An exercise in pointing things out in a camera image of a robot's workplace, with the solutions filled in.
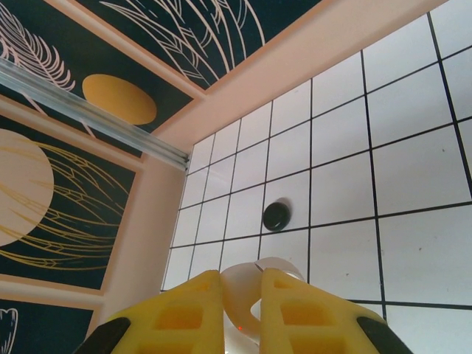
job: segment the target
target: yellow plastic part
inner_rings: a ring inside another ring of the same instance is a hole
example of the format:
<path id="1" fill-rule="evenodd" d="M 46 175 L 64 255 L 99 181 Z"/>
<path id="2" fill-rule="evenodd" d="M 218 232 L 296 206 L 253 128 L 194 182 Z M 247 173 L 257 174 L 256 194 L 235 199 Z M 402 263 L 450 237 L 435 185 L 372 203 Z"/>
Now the yellow plastic part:
<path id="1" fill-rule="evenodd" d="M 131 326 L 113 354 L 223 354 L 220 274 L 206 271 L 110 318 Z"/>
<path id="2" fill-rule="evenodd" d="M 378 354 L 356 321 L 385 323 L 376 313 L 276 269 L 261 294 L 260 354 Z"/>

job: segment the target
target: leaf line drawing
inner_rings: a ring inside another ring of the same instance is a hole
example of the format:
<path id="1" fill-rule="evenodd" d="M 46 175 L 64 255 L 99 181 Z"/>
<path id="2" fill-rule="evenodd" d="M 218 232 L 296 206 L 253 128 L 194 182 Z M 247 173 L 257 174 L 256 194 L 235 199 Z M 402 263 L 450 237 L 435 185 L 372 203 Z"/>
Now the leaf line drawing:
<path id="1" fill-rule="evenodd" d="M 139 0 L 100 3 L 140 27 L 180 73 L 204 88 L 251 54 L 248 38 L 266 43 L 249 0 L 151 0 L 147 7 Z"/>
<path id="2" fill-rule="evenodd" d="M 18 327 L 18 310 L 0 308 L 0 354 L 10 354 Z"/>
<path id="3" fill-rule="evenodd" d="M 0 58 L 12 61 L 16 66 L 39 76 L 41 79 L 71 91 L 75 80 L 58 50 L 50 46 L 38 35 L 30 33 L 21 22 L 0 3 Z M 43 109 L 27 94 L 20 92 L 40 113 L 47 115 Z M 91 129 L 82 122 L 87 132 L 93 136 Z"/>

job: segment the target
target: white tile floor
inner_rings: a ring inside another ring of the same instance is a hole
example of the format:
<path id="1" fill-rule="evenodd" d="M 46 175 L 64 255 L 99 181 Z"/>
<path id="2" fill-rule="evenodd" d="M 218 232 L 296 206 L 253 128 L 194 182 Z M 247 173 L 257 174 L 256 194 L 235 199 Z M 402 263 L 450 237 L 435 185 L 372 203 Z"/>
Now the white tile floor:
<path id="1" fill-rule="evenodd" d="M 195 145 L 163 290 L 282 257 L 414 353 L 470 353 L 471 118 L 472 1 L 450 0 Z"/>

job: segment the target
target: black puck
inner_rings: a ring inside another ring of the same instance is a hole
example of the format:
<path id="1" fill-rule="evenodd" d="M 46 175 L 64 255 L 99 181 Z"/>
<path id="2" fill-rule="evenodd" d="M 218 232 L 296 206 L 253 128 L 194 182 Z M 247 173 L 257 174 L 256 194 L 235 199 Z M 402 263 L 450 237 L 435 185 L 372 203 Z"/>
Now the black puck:
<path id="1" fill-rule="evenodd" d="M 276 201 L 265 208 L 263 223 L 269 231 L 280 231 L 290 221 L 290 209 L 284 203 Z"/>

